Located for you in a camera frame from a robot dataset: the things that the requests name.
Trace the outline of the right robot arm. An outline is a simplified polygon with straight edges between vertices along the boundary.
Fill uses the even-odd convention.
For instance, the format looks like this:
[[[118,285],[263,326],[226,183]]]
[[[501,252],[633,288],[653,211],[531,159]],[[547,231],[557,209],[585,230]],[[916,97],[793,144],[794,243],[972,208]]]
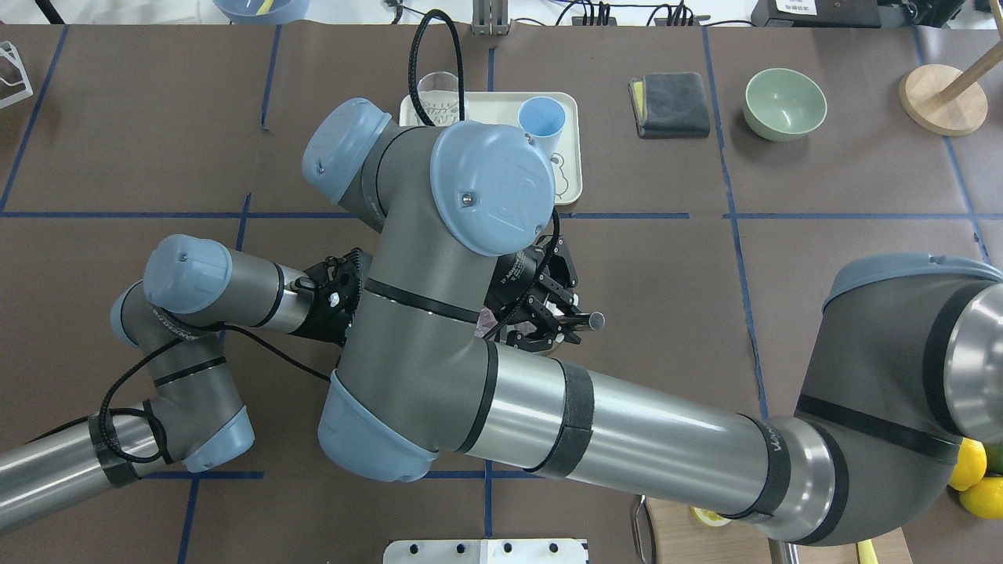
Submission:
[[[828,546],[906,524],[963,438],[1001,439],[1001,272],[987,264],[845,265],[795,413],[759,421],[476,336],[497,261],[554,207],[554,172],[522,129],[404,128],[351,99],[303,174],[381,235],[317,432],[348,471],[408,481],[450,450]]]

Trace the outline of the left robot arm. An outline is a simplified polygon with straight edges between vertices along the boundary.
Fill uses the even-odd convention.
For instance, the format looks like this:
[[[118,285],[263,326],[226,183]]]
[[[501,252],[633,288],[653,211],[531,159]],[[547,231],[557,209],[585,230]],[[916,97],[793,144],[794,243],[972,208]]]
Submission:
[[[154,395],[43,433],[2,456],[2,531],[125,488],[166,465],[205,472],[241,456],[255,433],[219,336],[253,328],[342,345],[371,257],[355,248],[306,270],[171,235],[143,279],[110,311],[114,333],[143,354]]]

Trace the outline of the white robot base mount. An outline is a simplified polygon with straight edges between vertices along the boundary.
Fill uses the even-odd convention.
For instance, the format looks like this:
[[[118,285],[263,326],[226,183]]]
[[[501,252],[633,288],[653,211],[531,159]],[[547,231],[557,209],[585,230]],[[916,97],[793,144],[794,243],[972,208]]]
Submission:
[[[383,563],[588,563],[586,541],[574,538],[399,540]]]

